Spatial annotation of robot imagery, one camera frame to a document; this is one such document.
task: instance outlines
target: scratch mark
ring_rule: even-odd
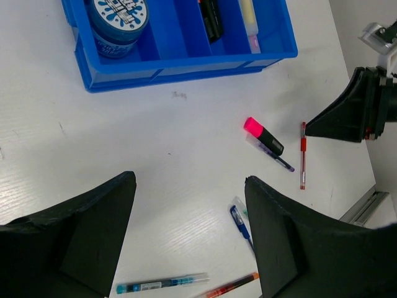
[[[331,198],[329,199],[329,212],[328,212],[329,215],[331,215],[331,205],[332,205],[332,196],[334,195],[334,187],[335,184],[332,185]]]
[[[186,93],[178,93],[178,92],[174,91],[172,93],[172,98],[177,98],[177,97],[183,98],[183,99],[185,99],[185,101],[187,100]]]
[[[66,136],[66,132],[65,132],[65,130],[63,129],[61,122],[58,122],[58,123],[60,124],[60,128],[61,128],[62,134],[63,134],[64,136]]]

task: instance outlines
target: purple pen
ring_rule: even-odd
[[[279,157],[277,154],[275,154],[272,150],[267,148],[265,145],[262,143],[258,143],[259,148],[261,148],[267,155],[269,155],[271,158],[273,158],[276,162],[278,162],[280,165],[282,165],[284,168],[289,170],[289,172],[294,172],[295,169],[289,165],[287,162],[285,162],[281,157]]]

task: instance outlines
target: red pen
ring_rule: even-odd
[[[301,170],[300,170],[300,189],[306,189],[306,122],[302,122],[300,136],[301,151]]]

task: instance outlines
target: robotic claw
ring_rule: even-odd
[[[380,54],[379,66],[356,68],[346,90],[307,124],[306,135],[360,143],[397,122],[397,22],[388,28],[372,23],[359,39]]]

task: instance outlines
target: pink cap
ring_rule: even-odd
[[[252,117],[247,119],[244,129],[256,138],[259,138],[263,132],[263,126]]]

